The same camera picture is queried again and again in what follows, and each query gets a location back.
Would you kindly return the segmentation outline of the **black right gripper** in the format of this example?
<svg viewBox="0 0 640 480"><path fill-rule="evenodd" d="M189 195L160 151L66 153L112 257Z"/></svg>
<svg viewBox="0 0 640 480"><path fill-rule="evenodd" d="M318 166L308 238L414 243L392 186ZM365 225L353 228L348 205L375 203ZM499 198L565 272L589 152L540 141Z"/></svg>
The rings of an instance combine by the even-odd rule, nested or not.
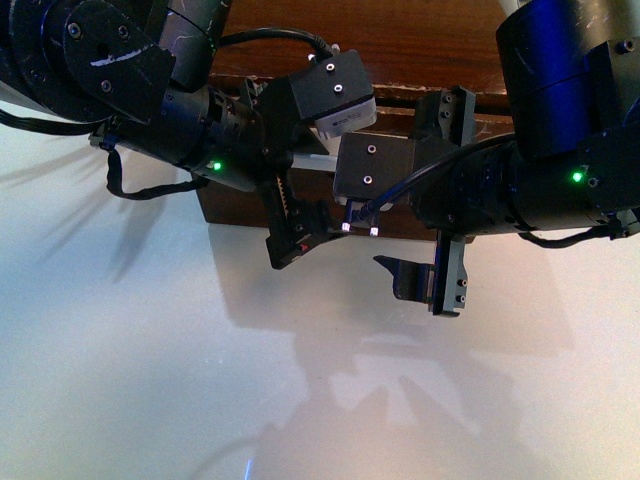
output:
<svg viewBox="0 0 640 480"><path fill-rule="evenodd" d="M476 94L461 86L428 93L415 105L413 138L472 144L475 107ZM510 163L517 153L516 142L506 141L453 161L416 186L411 197L416 217L426 228L441 231L432 264L374 257L392 275L396 299L425 304L434 316L460 315L468 287L465 237L520 231L509 180Z"/></svg>

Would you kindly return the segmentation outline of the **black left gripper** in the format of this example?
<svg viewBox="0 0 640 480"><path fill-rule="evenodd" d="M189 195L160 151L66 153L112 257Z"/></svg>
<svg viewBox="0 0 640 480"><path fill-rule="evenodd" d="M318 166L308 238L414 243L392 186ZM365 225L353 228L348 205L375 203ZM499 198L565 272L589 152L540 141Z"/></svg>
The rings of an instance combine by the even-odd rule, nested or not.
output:
<svg viewBox="0 0 640 480"><path fill-rule="evenodd" d="M192 176L180 189L218 183L253 192L263 182L267 250L271 266L282 270L315 247L347 236L326 201L297 199L287 177L275 175L292 166L295 153L324 155L327 149L300 119L288 78L271 83L245 78L239 94L236 100L209 90L203 133L178 162Z"/></svg>

